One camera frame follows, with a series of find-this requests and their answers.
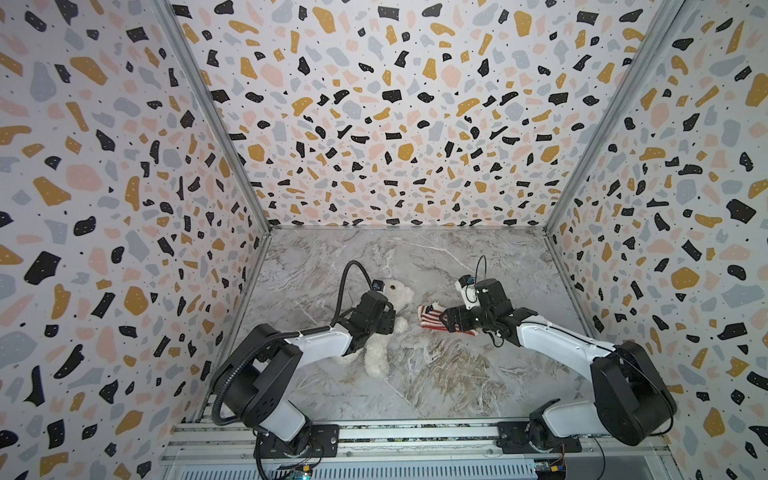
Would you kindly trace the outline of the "white plush teddy bear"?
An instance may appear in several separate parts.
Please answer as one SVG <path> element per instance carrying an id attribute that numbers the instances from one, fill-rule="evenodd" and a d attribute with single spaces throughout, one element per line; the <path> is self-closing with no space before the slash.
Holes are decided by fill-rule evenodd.
<path id="1" fill-rule="evenodd" d="M 388 345 L 395 335 L 402 334 L 407 330 L 408 322 L 401 316 L 401 312 L 414 298 L 413 290 L 398 280 L 386 279 L 383 283 L 383 293 L 392 303 L 396 313 L 393 332 L 391 334 L 373 334 L 365 346 L 357 352 L 333 359 L 337 365 L 348 366 L 362 356 L 365 371 L 368 376 L 373 378 L 386 378 L 388 376 L 390 372 Z"/>

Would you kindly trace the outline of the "red white striped sweater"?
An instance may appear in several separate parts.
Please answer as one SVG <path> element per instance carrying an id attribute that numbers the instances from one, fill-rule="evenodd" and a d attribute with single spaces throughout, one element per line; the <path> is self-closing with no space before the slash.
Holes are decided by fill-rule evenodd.
<path id="1" fill-rule="evenodd" d="M 476 336 L 476 329 L 463 329 L 459 326 L 459 321 L 469 310 L 464 306 L 443 307 L 438 303 L 421 305 L 417 309 L 419 325 L 424 329 L 463 333 L 465 335 Z"/>

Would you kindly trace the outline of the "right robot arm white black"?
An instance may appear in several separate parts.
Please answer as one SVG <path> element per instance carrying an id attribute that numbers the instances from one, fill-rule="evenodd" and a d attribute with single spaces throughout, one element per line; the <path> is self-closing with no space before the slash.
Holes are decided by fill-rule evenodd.
<path id="1" fill-rule="evenodd" d="M 523 439 L 548 452 L 577 436 L 610 436 L 628 446 L 668 433 L 677 405 L 646 350 L 626 341 L 615 345 L 558 326 L 534 310 L 515 307 L 496 279 L 460 277 L 455 288 L 462 305 L 439 317 L 452 332 L 480 330 L 497 347 L 532 350 L 588 380 L 591 397 L 551 400 L 533 411 Z"/>

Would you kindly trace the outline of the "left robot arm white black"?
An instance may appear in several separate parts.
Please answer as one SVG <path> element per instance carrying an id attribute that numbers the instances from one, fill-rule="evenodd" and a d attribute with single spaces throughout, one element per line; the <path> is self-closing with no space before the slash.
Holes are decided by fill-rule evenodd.
<path id="1" fill-rule="evenodd" d="M 295 372 L 320 360 L 357 353 L 371 337 L 391 334 L 395 317 L 387 297 L 369 290 L 328 326 L 291 332 L 257 326 L 214 375 L 213 423 L 240 423 L 267 433 L 291 455 L 301 453 L 310 443 L 312 421 L 284 398 Z"/>

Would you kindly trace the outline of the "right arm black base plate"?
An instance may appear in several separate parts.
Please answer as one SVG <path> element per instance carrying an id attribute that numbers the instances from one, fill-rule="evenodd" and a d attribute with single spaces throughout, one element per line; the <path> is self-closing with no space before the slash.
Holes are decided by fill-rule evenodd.
<path id="1" fill-rule="evenodd" d="M 497 424 L 496 445 L 504 454 L 580 453 L 582 445 L 574 437 L 556 437 L 539 421 L 507 421 Z"/>

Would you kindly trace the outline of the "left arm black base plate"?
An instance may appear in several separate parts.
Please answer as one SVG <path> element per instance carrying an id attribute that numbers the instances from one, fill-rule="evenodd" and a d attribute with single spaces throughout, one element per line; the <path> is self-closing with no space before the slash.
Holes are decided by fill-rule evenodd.
<path id="1" fill-rule="evenodd" d="M 339 433 L 338 424 L 309 423 L 291 441 L 282 440 L 274 433 L 259 434 L 254 457 L 278 460 L 333 458 L 338 451 Z"/>

